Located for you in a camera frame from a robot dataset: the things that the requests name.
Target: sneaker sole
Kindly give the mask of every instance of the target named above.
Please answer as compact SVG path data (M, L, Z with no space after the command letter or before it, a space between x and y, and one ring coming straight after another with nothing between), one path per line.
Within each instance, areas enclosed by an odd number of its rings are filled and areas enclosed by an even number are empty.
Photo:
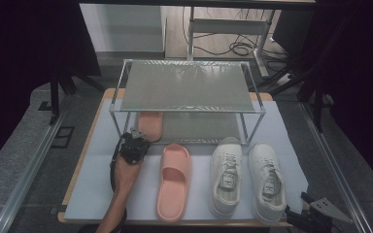
M210 195L210 210L211 210L211 213L219 218L229 218L231 217L234 212L232 212L231 214L222 214L221 212L219 212L217 210L217 208L215 207L215 203L214 203L214 199L212 197L212 194Z

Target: slide sandal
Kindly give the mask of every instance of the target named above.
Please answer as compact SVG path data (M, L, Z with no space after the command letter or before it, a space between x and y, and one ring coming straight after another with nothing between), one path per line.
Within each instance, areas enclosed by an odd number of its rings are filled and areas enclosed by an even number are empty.
M144 139L154 142L162 136L163 113L141 112L138 117L138 130L147 133Z
M191 161L186 148L168 145L161 157L160 189L157 200L158 217L175 222L183 217L189 191Z

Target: sneaker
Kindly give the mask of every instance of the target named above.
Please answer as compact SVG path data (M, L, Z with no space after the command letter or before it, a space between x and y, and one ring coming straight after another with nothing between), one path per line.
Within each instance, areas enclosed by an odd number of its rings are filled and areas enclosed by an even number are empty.
M241 158L241 143L236 138L223 139L214 151L211 162L210 206L216 216L232 216L239 203Z
M271 146L257 144L250 151L254 182L253 215L266 224L277 223L286 209L286 189L278 157Z

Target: sneaker tongue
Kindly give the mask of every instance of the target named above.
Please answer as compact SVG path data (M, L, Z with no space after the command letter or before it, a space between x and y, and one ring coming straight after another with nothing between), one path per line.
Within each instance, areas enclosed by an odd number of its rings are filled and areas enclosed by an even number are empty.
M222 177L220 179L220 187L224 188L235 188L236 185L236 168L227 168L225 172L223 172Z
M262 189L262 197L265 201L270 201L271 198L280 191L280 182L275 172L270 172L269 177L265 181Z

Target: shoelace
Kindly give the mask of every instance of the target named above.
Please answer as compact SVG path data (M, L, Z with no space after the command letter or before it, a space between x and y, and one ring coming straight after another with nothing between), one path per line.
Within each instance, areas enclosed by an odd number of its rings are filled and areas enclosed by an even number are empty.
M225 157L227 166L236 166L237 165L237 155L228 153Z
M264 168L268 169L269 176L262 190L262 198L264 199L264 201L270 202L272 201L272 198L280 192L281 189L278 175L279 170L275 168L275 164L271 159L264 159L264 163Z

